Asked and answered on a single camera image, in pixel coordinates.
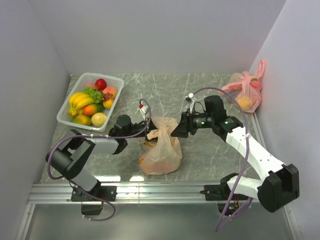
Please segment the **translucent orange plastic bag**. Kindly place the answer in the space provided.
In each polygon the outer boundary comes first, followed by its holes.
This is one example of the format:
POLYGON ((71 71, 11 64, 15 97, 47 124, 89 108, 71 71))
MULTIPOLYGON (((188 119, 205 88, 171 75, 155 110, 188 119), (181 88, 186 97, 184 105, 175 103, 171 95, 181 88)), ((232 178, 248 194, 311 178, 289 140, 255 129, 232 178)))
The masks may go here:
POLYGON ((171 133, 178 126, 174 118, 152 118, 156 129, 140 137, 139 166, 146 175, 166 175, 178 169, 182 159, 181 144, 171 133))

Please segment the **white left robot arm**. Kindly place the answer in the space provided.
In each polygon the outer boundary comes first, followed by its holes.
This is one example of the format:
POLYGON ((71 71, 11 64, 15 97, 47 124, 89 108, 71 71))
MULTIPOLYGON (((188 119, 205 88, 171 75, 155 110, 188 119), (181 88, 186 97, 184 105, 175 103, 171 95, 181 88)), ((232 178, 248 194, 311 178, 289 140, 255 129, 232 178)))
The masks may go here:
POLYGON ((85 198, 95 201, 101 195, 101 182, 84 169, 90 155, 120 154, 128 145, 127 139, 146 138, 148 133, 156 129, 150 117, 132 123, 126 114, 116 119, 108 135, 84 135, 72 129, 48 152, 47 173, 53 180, 67 179, 83 190, 85 198))

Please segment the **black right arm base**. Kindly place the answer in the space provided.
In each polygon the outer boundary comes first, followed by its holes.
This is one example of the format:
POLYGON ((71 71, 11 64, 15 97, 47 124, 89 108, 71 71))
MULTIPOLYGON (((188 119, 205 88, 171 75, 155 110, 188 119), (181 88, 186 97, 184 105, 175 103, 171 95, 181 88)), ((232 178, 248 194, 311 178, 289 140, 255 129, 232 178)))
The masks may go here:
MULTIPOLYGON (((230 190, 227 190, 220 184, 210 184, 205 185, 204 189, 199 193, 204 195, 206 201, 227 201, 230 192, 230 190)), ((245 195, 234 193, 224 215, 227 217, 231 216, 236 210, 239 209, 239 201, 246 201, 247 199, 248 197, 245 195)))

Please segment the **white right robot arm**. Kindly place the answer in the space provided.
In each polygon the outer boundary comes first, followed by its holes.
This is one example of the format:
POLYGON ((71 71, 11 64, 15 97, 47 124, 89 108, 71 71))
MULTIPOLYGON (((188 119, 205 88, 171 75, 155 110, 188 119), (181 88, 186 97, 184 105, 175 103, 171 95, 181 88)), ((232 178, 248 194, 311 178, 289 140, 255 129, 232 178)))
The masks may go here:
POLYGON ((180 123, 172 137, 188 138, 199 129, 211 129, 225 143, 237 150, 257 172, 253 179, 231 173, 220 184, 205 185, 201 194, 206 201, 257 199, 270 213, 296 200, 300 196, 299 170, 293 164, 286 165, 272 156, 234 116, 228 116, 223 100, 218 95, 204 99, 204 111, 191 109, 181 114, 180 123))

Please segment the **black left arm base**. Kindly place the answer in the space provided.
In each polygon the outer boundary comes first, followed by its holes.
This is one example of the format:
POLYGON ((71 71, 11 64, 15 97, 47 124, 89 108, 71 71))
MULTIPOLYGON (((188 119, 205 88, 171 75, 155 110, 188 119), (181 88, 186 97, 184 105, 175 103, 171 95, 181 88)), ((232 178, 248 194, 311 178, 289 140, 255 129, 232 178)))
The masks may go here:
POLYGON ((92 190, 85 191, 79 185, 72 185, 71 183, 69 185, 72 188, 70 201, 72 203, 81 203, 80 210, 83 218, 93 222, 102 222, 110 220, 116 214, 116 207, 113 204, 117 195, 116 186, 105 186, 98 182, 92 190), (111 207, 110 216, 95 218, 102 213, 104 205, 111 207))

